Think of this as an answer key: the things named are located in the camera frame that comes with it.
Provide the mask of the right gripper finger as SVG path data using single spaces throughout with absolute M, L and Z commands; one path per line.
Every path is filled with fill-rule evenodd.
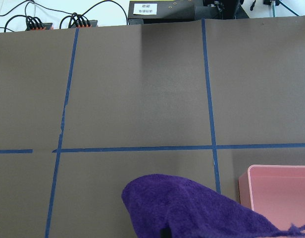
M 171 229 L 170 228 L 161 229 L 160 238 L 171 238 Z

